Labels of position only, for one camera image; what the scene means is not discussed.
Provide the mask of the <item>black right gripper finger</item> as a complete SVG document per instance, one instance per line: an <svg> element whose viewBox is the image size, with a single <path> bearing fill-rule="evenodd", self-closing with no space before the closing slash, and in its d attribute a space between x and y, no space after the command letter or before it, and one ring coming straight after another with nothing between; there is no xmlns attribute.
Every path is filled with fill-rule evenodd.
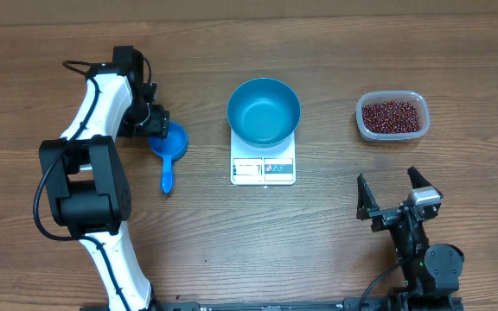
<svg viewBox="0 0 498 311"><path fill-rule="evenodd" d="M407 174L409 175L413 189L427 186L427 180L419 173L419 171L415 167L409 167L407 169Z"/></svg>
<svg viewBox="0 0 498 311"><path fill-rule="evenodd" d="M372 213L380 210L375 198L367 185L367 181L363 175L357 178L358 187L358 202L356 218L359 220L370 219Z"/></svg>

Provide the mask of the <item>blue plastic measuring scoop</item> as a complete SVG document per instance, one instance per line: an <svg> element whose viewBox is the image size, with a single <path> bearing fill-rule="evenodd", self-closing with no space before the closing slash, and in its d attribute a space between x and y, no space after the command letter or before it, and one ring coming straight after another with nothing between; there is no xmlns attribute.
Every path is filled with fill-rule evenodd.
<svg viewBox="0 0 498 311"><path fill-rule="evenodd" d="M150 149L163 161L160 188L170 194L174 185L173 164L188 149L187 132L180 124L170 122L166 138L150 137L148 142Z"/></svg>

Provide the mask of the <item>red adzuki beans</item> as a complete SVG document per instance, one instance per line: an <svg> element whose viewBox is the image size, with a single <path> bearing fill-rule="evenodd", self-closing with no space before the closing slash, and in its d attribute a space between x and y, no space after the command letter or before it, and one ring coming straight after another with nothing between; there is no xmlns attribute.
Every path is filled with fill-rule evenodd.
<svg viewBox="0 0 498 311"><path fill-rule="evenodd" d="M406 101L385 101L361 108L365 127L378 134L420 131L417 108Z"/></svg>

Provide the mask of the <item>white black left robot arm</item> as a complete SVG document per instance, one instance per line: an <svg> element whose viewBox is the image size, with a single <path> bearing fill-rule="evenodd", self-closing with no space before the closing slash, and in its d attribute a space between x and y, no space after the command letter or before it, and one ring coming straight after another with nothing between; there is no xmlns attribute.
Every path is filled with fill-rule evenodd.
<svg viewBox="0 0 498 311"><path fill-rule="evenodd" d="M169 112L156 104L150 63L133 46L116 46L112 60L66 60L86 81L86 95L70 126L39 148L42 178L33 217L38 231L58 240L41 223L40 198L48 197L54 222L68 229L92 257L109 302L107 310L158 310L159 302L132 246L127 221L131 189L116 139L165 138Z"/></svg>

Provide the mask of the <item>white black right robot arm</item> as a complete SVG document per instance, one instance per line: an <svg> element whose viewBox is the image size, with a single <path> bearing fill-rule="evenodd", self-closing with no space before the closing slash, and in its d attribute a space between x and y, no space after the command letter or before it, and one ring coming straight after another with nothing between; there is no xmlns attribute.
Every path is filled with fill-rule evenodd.
<svg viewBox="0 0 498 311"><path fill-rule="evenodd" d="M359 310L440 310L464 309L460 298L459 277L465 256L453 244L431 245L425 234L424 222L437 217L443 194L428 182L419 171L407 169L412 190L398 206L382 209L362 175L357 178L358 203L356 218L370 219L371 230L390 232L398 262L377 276L358 301ZM385 298L369 294L380 281L396 269L405 279L403 287L392 288Z"/></svg>

